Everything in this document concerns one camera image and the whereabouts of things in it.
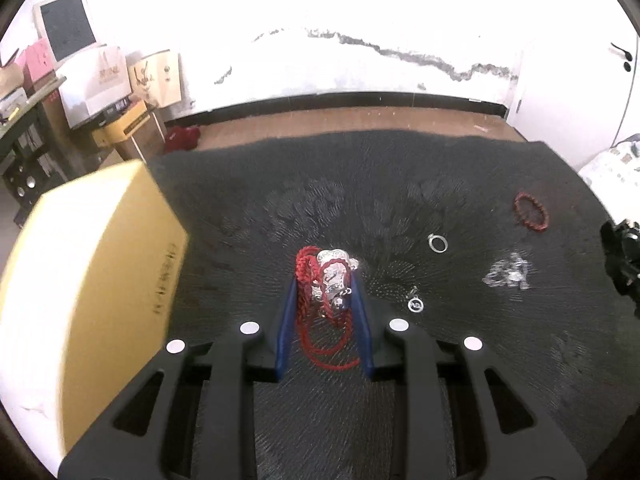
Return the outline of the red cloth on floor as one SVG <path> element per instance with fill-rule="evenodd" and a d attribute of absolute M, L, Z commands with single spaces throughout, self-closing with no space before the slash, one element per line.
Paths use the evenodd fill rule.
<path fill-rule="evenodd" d="M 201 129 L 198 126 L 172 127 L 165 136 L 166 154 L 192 151 L 198 147 L 201 140 Z"/>

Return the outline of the yellow black cardboard box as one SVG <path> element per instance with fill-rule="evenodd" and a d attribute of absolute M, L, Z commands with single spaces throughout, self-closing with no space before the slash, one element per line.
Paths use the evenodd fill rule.
<path fill-rule="evenodd" d="M 166 128 L 154 108 L 144 101 L 128 107 L 122 116 L 92 133 L 100 148 L 114 148 L 122 160 L 149 159 L 163 154 Z"/>

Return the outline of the white paper shopping bag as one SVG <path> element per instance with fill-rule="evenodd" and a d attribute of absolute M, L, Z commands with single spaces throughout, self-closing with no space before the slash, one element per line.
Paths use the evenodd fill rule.
<path fill-rule="evenodd" d="M 58 88 L 70 128 L 76 128 L 131 93 L 125 55 L 119 47 L 88 48 L 56 70 L 65 81 Z"/>

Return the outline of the pink box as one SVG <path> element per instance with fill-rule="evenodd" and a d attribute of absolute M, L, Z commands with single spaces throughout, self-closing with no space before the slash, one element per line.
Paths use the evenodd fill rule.
<path fill-rule="evenodd" d="M 25 90 L 31 89 L 38 80 L 55 70 L 55 59 L 46 38 L 40 38 L 26 47 L 18 55 L 15 63 L 23 71 Z"/>

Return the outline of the black gold wrist watch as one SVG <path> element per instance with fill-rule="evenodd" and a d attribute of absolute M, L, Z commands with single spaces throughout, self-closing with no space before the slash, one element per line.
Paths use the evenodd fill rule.
<path fill-rule="evenodd" d="M 605 255 L 605 271 L 617 292 L 634 302 L 634 316 L 640 306 L 640 232 L 639 223 L 607 221 L 600 229 Z"/>

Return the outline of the black patterned table cloth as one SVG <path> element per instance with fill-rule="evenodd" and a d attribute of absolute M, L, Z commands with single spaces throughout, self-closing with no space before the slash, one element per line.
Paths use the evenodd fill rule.
<path fill-rule="evenodd" d="M 473 335 L 572 441 L 593 479 L 639 474 L 639 322 L 605 271 L 605 209 L 550 148 L 361 131 L 174 153 L 152 176 L 189 234 L 169 333 L 268 322 L 308 245 L 438 339 Z"/>

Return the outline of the beige paper shopping bag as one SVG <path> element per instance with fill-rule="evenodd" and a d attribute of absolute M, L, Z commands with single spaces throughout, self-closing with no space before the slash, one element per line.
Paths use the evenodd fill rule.
<path fill-rule="evenodd" d="M 160 51 L 128 66 L 134 96 L 156 108 L 165 108 L 182 100 L 179 55 Z"/>

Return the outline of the old white monitor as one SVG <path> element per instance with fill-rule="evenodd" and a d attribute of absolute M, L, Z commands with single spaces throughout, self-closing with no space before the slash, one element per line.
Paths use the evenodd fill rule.
<path fill-rule="evenodd" d="M 47 40 L 57 63 L 98 44 L 82 0 L 35 4 L 32 16 L 38 38 Z"/>

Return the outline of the small silver pendant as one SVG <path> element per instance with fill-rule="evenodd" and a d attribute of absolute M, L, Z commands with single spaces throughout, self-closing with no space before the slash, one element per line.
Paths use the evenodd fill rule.
<path fill-rule="evenodd" d="M 424 310 L 424 302 L 420 297 L 420 290 L 413 286 L 407 295 L 407 308 L 412 313 L 421 313 Z"/>

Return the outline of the yellow Kadigao gift box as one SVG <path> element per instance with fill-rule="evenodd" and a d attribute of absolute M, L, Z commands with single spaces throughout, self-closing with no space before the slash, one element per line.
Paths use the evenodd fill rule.
<path fill-rule="evenodd" d="M 188 241 L 137 160 L 35 204 L 1 280 L 1 402 L 48 471 L 163 347 Z"/>

